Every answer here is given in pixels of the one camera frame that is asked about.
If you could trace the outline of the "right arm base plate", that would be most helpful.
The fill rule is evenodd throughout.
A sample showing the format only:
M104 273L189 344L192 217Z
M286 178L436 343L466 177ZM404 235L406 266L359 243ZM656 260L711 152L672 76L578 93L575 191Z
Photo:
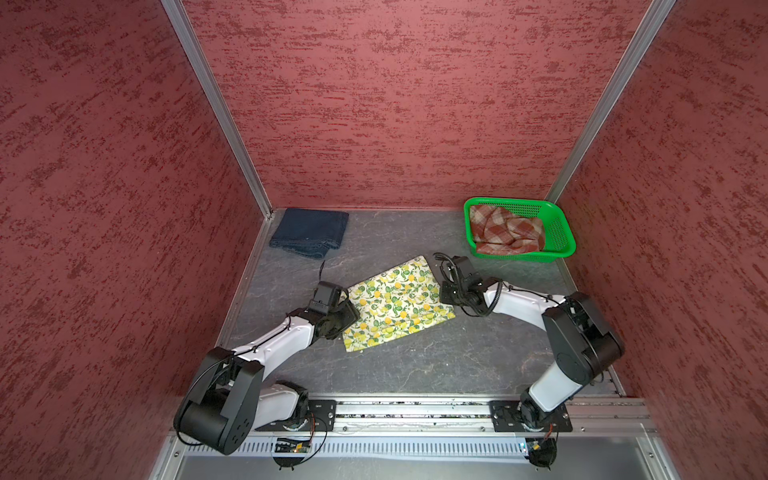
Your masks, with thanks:
M545 412L532 400L494 400L488 403L489 415L497 433L553 433L573 431L566 405Z

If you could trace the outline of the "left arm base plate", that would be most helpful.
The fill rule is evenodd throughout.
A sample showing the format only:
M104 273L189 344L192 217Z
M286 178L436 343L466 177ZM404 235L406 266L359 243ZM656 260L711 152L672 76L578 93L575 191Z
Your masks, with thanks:
M331 432L334 429L338 402L327 399L310 399L307 404L307 413L301 420L273 421L264 426L255 428L258 432L287 432L287 433L321 433Z

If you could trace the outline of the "green plastic basket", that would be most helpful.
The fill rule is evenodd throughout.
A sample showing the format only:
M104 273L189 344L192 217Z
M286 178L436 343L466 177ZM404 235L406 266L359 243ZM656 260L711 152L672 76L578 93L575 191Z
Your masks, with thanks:
M538 220L543 227L544 245L538 251L526 253L486 253L476 240L475 232L479 228L472 227L472 210L478 211L478 208L486 208L488 212L496 208L502 208L517 217L528 220ZM463 206L465 217L465 230L467 243L471 253L478 258L498 259L498 260L516 260L523 262L551 263L556 259L567 258L576 251L576 242L571 232L563 211L555 204L540 200L526 199L504 199L474 197L466 200Z

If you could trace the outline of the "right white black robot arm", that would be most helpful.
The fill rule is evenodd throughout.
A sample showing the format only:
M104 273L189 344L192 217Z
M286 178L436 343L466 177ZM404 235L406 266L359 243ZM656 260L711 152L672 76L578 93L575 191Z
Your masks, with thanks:
M517 422L530 431L544 429L554 413L625 352L621 337L593 299L580 291L548 295L497 279L473 283L444 280L440 301L475 317L506 315L543 330L553 363L520 396Z

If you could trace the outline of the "yellow floral skirt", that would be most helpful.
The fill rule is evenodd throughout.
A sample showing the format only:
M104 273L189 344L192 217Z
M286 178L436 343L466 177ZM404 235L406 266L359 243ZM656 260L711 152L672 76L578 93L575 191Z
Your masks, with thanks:
M422 256L352 286L359 320L342 335L345 350L366 350L454 319L454 308L440 302L439 290Z

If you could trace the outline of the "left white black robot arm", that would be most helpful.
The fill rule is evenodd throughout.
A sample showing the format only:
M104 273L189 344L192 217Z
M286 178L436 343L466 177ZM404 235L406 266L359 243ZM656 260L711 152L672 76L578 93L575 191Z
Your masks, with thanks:
M250 343L208 351L173 419L177 437L229 455L254 429L279 422L303 427L310 416L307 390L289 381L263 381L298 352L339 338L359 319L349 300L328 310L299 308Z

